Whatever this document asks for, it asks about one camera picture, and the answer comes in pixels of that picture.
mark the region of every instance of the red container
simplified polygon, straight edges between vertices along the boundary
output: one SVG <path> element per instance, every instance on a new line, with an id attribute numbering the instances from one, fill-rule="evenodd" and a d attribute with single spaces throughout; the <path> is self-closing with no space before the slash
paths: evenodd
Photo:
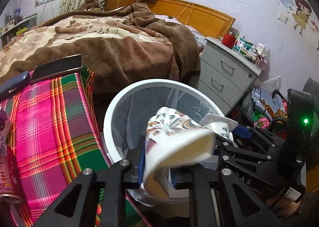
<path id="1" fill-rule="evenodd" d="M 0 201 L 9 204 L 22 202 L 18 168 L 9 146 L 0 142 Z"/>
<path id="2" fill-rule="evenodd" d="M 230 31 L 228 33 L 226 33 L 226 35 L 224 36 L 223 40 L 221 41 L 221 43 L 223 45 L 225 45 L 226 47 L 232 49 L 233 46 L 235 45 L 236 42 L 236 38 L 234 36 L 234 34 Z"/>

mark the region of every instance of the headboard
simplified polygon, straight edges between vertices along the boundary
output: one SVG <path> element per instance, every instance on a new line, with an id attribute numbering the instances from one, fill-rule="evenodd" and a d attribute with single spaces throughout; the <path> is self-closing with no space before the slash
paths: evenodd
<path id="1" fill-rule="evenodd" d="M 185 24 L 190 15 L 187 25 L 192 26 L 205 37 L 223 37 L 235 21 L 235 18 L 217 10 L 199 4 L 194 4 L 193 7 L 193 3 L 182 0 L 157 0 L 157 2 L 147 1 L 144 3 L 155 14 L 174 18 L 177 18 L 188 5 L 178 18 L 179 22 Z"/>

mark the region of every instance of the drawer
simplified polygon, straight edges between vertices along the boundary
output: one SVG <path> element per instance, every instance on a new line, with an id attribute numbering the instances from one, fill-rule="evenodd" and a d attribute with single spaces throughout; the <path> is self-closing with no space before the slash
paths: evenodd
<path id="1" fill-rule="evenodd" d="M 224 115 L 227 115 L 232 109 L 227 103 L 225 103 L 222 98 L 220 98 L 214 91 L 212 91 L 207 85 L 201 82 L 198 78 L 192 77 L 189 81 L 189 85 L 194 87 L 198 91 L 206 95 L 210 100 L 212 100 Z"/>
<path id="2" fill-rule="evenodd" d="M 227 77 L 244 93 L 257 78 L 257 76 L 241 62 L 210 42 L 207 42 L 201 59 Z"/>
<path id="3" fill-rule="evenodd" d="M 232 108 L 235 107 L 244 94 L 237 86 L 203 60 L 200 60 L 199 80 L 212 89 Z"/>

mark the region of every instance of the light switch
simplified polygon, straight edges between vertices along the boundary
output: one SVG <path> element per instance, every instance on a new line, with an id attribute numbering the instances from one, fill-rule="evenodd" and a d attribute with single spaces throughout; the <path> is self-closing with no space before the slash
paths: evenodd
<path id="1" fill-rule="evenodd" d="M 286 24 L 288 21 L 288 17 L 284 16 L 281 12 L 279 12 L 278 20 Z"/>

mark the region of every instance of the wall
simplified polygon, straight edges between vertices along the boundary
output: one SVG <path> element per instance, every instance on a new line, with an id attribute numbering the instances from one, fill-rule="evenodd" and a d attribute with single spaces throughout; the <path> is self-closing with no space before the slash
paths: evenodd
<path id="1" fill-rule="evenodd" d="M 61 0 L 54 0 L 48 2 L 46 6 L 45 4 L 42 4 L 40 6 L 35 7 L 35 0 L 22 0 L 20 15 L 29 16 L 31 14 L 38 13 L 37 24 L 39 25 L 41 23 L 41 18 L 42 22 L 45 22 L 59 14 L 60 2 Z M 9 1 L 4 11 L 0 15 L 0 27 L 4 27 L 4 17 L 6 13 L 9 12 L 12 16 L 14 14 L 11 8 L 11 3 L 12 0 Z"/>
<path id="2" fill-rule="evenodd" d="M 318 18 L 312 12 L 306 29 L 299 34 L 292 14 L 297 11 L 295 0 L 292 5 L 287 0 L 185 0 L 196 2 L 222 11 L 236 19 L 233 28 L 242 32 L 245 38 L 254 43 L 265 44 L 270 49 L 270 66 L 263 71 L 261 79 L 281 76 L 281 92 L 287 89 L 302 90 L 309 77 L 319 82 L 319 31 Z M 287 24 L 277 19 L 281 11 L 288 17 Z"/>

